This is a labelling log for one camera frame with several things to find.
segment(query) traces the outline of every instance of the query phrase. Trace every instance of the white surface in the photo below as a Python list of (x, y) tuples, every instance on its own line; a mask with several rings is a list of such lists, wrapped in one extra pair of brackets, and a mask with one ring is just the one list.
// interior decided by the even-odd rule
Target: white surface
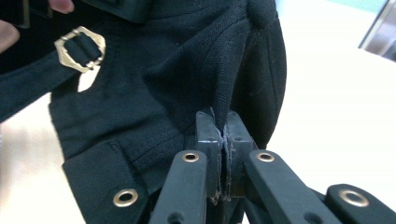
[[(375, 15), (285, 1), (289, 73), (268, 149), (313, 189), (348, 183), (396, 210), (396, 63), (357, 49)], [(83, 223), (45, 104), (2, 125), (0, 223)]]

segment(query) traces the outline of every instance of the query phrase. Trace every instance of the black strap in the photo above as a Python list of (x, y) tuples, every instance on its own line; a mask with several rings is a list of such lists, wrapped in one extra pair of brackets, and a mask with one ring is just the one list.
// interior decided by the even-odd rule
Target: black strap
[(61, 65), (55, 51), (35, 63), (0, 76), (0, 122), (78, 73)]

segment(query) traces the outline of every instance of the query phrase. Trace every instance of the finger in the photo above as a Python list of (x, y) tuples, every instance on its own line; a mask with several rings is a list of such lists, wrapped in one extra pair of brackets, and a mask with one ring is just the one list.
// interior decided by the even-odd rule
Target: finger
[(74, 10), (72, 0), (49, 0), (49, 6), (59, 12), (67, 14)]
[(19, 38), (20, 33), (13, 25), (0, 21), (0, 53), (15, 44)]

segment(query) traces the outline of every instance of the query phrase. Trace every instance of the metal grommet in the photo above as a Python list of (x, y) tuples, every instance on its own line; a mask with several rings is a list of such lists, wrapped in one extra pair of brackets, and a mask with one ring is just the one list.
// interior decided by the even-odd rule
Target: metal grommet
[(340, 197), (346, 202), (358, 207), (367, 207), (369, 205), (369, 200), (363, 195), (356, 191), (350, 189), (343, 189), (339, 192)]
[(135, 189), (122, 189), (114, 195), (113, 203), (117, 207), (127, 207), (134, 204), (138, 196)]
[(271, 162), (275, 160), (275, 157), (267, 152), (262, 152), (257, 154), (257, 159), (259, 159), (259, 161)]
[(183, 155), (183, 160), (187, 162), (195, 162), (199, 160), (199, 156), (195, 153), (186, 153)]

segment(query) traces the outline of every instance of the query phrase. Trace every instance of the gold buckle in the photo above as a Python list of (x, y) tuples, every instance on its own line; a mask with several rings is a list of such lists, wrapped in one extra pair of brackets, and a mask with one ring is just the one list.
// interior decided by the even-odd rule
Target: gold buckle
[[(79, 35), (79, 33), (84, 33), (85, 35), (89, 36), (102, 52), (102, 55), (96, 61), (87, 63), (85, 67), (81, 66), (79, 63), (76, 63), (76, 61), (74, 61), (74, 59), (67, 53), (67, 49), (64, 47), (64, 42)], [(58, 50), (59, 62), (61, 64), (74, 68), (81, 73), (86, 73), (92, 70), (96, 65), (99, 65), (105, 58), (106, 41), (101, 35), (96, 34), (83, 26), (79, 26), (77, 29), (74, 29), (69, 34), (62, 36), (60, 39), (55, 41), (55, 47)]]

